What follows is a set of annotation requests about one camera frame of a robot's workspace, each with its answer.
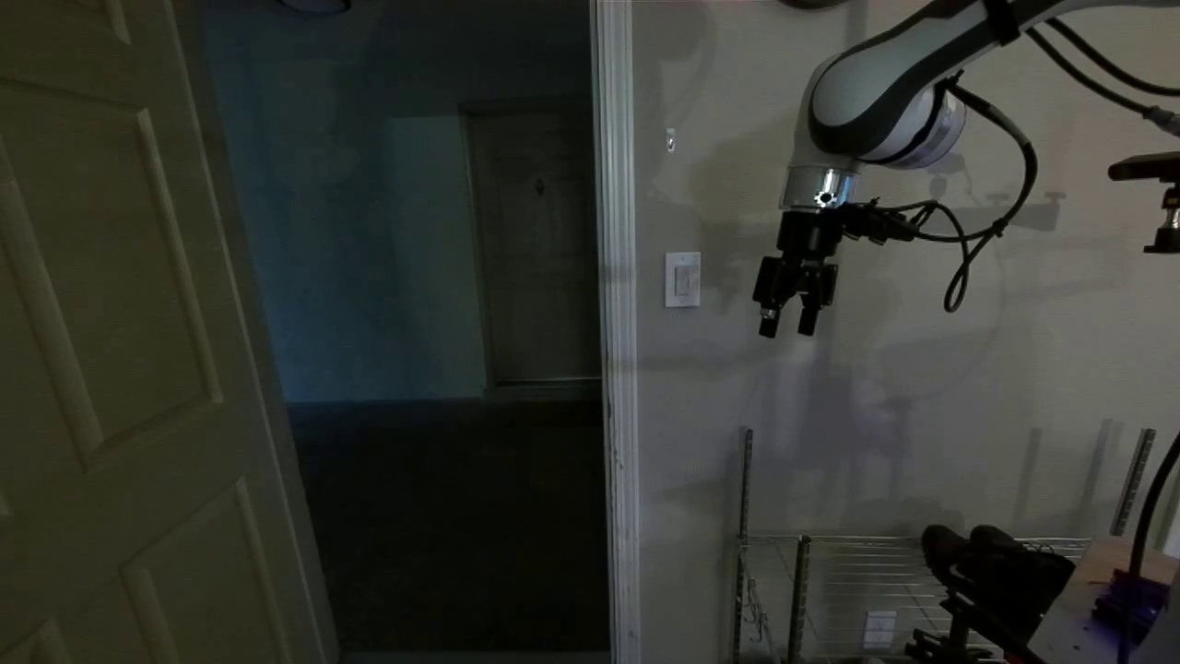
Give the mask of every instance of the door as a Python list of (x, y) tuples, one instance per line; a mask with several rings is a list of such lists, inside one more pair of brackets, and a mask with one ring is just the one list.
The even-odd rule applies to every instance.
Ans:
[(492, 384), (597, 381), (591, 107), (471, 109)]
[(0, 2), (0, 664), (332, 659), (177, 11)]

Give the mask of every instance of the dark floor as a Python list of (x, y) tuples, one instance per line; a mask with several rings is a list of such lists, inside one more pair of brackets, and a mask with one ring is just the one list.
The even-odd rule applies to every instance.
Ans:
[(347, 652), (608, 644), (597, 403), (291, 404)]

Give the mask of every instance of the robotic arm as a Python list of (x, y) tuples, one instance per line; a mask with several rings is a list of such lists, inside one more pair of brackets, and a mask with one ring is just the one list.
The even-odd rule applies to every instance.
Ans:
[(929, 165), (964, 138), (964, 103), (949, 93), (957, 70), (1020, 36), (1020, 29), (1083, 7), (1180, 7), (1180, 0), (929, 0), (918, 15), (820, 66), (806, 84), (798, 151), (787, 177), (778, 258), (763, 258), (755, 301), (763, 336), (801, 294), (801, 333), (815, 333), (832, 299), (839, 235), (911, 240), (878, 210), (852, 210), (860, 162)]

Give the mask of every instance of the light switch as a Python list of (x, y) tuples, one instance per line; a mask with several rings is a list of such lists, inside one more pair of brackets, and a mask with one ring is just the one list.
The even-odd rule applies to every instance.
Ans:
[(696, 311), (699, 305), (699, 251), (665, 256), (665, 305)]

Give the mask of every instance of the wall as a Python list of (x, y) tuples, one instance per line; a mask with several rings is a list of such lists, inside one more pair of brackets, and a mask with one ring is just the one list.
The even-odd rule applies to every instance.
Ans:
[(479, 397), (458, 107), (586, 93), (586, 7), (209, 0), (206, 60), (284, 397)]
[[(1090, 535), (1111, 524), (1138, 429), (1175, 433), (1180, 261), (1138, 256), (1163, 184), (1107, 181), (1111, 162), (1175, 144), (1029, 43), (966, 79), (1045, 159), (1029, 213), (985, 251), (966, 305), (942, 311), (955, 251), (855, 242), (815, 341), (755, 336), (750, 286), (776, 246), (798, 96), (827, 55), (916, 7), (633, 2), (648, 664), (725, 652), (742, 429), (755, 433), (751, 524), (780, 537), (918, 535), (932, 519)], [(1078, 26), (1138, 74), (1180, 79), (1180, 11), (1095, 11)], [(943, 170), (863, 175), (860, 190), (943, 194), (980, 224), (1018, 175), (1018, 151), (975, 120)], [(661, 258), (678, 246), (706, 251), (699, 311), (661, 305)]]

